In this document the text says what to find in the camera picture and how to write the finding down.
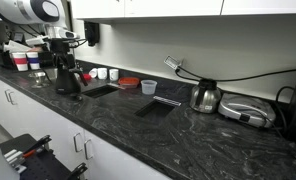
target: white wall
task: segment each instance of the white wall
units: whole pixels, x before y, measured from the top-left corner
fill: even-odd
[[[83,21],[75,20],[73,26],[84,37]],[[184,68],[209,78],[296,68],[296,15],[205,17],[100,28],[100,44],[77,48],[77,59],[181,81],[163,63],[168,55],[185,58]],[[296,73],[289,73],[219,86],[274,99],[279,88],[295,83]]]

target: paper cup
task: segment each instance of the paper cup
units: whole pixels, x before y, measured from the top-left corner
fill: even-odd
[[[27,64],[27,58],[25,53],[12,53],[12,57],[14,58],[15,64]]]
[[[39,63],[30,63],[29,65],[31,69],[40,69]]]
[[[18,71],[28,71],[28,64],[16,64]]]
[[[28,62],[31,69],[40,69],[38,52],[27,52]]]

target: cup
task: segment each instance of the cup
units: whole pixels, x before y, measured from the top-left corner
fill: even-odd
[[[107,68],[98,68],[98,78],[107,79]]]
[[[142,93],[146,95],[155,94],[157,82],[153,80],[142,80]]]
[[[14,58],[14,62],[18,68],[18,71],[28,70],[26,53],[23,53],[23,52],[12,53],[12,57]]]
[[[40,69],[38,52],[27,52],[28,62],[31,69]]]
[[[89,75],[91,76],[91,78],[97,77],[97,74],[98,74],[97,68],[93,68],[91,71],[89,71]]]
[[[119,70],[118,69],[110,69],[109,70],[109,78],[110,78],[110,81],[117,81],[119,79]]]

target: cable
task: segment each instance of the cable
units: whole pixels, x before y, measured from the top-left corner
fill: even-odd
[[[282,92],[283,90],[285,90],[285,89],[291,89],[291,90],[295,91],[295,89],[294,89],[293,87],[290,87],[290,86],[284,86],[284,87],[282,87],[281,89],[279,89],[279,91],[277,92],[277,95],[276,95],[275,105],[276,105],[276,107],[277,107],[277,110],[278,110],[279,114],[281,115],[281,119],[282,119],[283,124],[284,124],[283,133],[286,132],[286,130],[288,129],[288,127],[287,127],[287,121],[286,121],[285,115],[284,115],[284,113],[282,112],[282,110],[281,110],[281,108],[280,108],[280,106],[279,106],[279,96],[280,96],[281,92]]]
[[[187,71],[186,69],[184,69],[184,68],[182,68],[182,67],[180,67],[180,66],[178,66],[178,68],[181,69],[181,70],[183,70],[183,71],[185,71],[186,73],[188,73],[188,74],[190,74],[190,75],[192,75],[192,76],[197,77],[197,78],[206,79],[206,78],[201,77],[201,76],[198,76],[198,75],[196,75],[196,74],[194,74],[194,73],[192,73],[192,72],[189,72],[189,71]]]
[[[19,28],[22,29],[23,31],[25,31],[26,33],[30,34],[31,36],[33,36],[33,37],[37,37],[37,36],[35,36],[34,34],[28,32],[26,29],[22,28],[21,26],[19,26]]]
[[[78,43],[78,45],[75,45],[75,46],[70,46],[70,48],[77,48],[83,44],[85,44],[88,40],[84,40],[84,42],[82,42],[81,44],[79,43],[79,41],[82,41],[82,40],[77,40],[75,41],[74,43]]]
[[[40,32],[36,31],[36,30],[35,30],[34,28],[32,28],[30,25],[28,25],[28,27],[29,27],[30,29],[32,29],[33,31],[35,31],[37,34],[41,35]]]
[[[226,79],[226,80],[215,80],[217,82],[229,82],[229,81],[243,81],[243,80],[248,80],[248,79],[255,79],[255,78],[259,78],[259,77],[263,77],[263,76],[270,76],[270,75],[274,75],[274,74],[281,74],[281,73],[288,73],[288,72],[295,72],[296,69],[290,69],[290,70],[285,70],[285,71],[277,71],[277,72],[272,72],[272,73],[266,73],[266,74],[260,74],[257,76],[250,76],[250,77],[246,77],[246,78],[239,78],[239,79]]]
[[[198,78],[202,78],[202,79],[209,79],[209,78],[205,78],[202,76],[198,76],[192,72],[187,71],[186,69],[182,68],[182,67],[178,67],[178,69],[181,69],[183,71],[185,71],[186,73],[198,77]],[[243,81],[243,80],[248,80],[248,79],[255,79],[255,78],[259,78],[259,77],[263,77],[263,76],[269,76],[269,75],[274,75],[274,74],[281,74],[281,73],[288,73],[288,72],[295,72],[296,69],[290,69],[290,70],[285,70],[285,71],[277,71],[277,72],[272,72],[272,73],[266,73],[266,74],[260,74],[260,75],[256,75],[256,76],[250,76],[250,77],[245,77],[245,78],[238,78],[238,79],[213,79],[214,81],[217,82],[230,82],[230,81]]]
[[[81,46],[81,45],[83,45],[83,44],[85,44],[86,42],[87,42],[87,40],[85,40],[84,42],[82,42],[81,44],[79,44],[79,41],[78,41],[78,44],[79,44],[78,47]]]
[[[178,77],[183,78],[183,79],[187,79],[187,80],[191,80],[191,81],[198,81],[198,82],[199,82],[199,80],[197,80],[197,79],[187,78],[187,77],[184,77],[184,76],[179,75],[179,74],[178,74],[179,71],[180,71],[180,69],[176,69],[176,70],[175,70],[175,73],[176,73],[176,75],[177,75]]]

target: red container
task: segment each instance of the red container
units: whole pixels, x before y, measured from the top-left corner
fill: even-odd
[[[119,79],[118,83],[121,87],[126,89],[136,88],[139,84],[139,79],[135,77],[122,77]]]

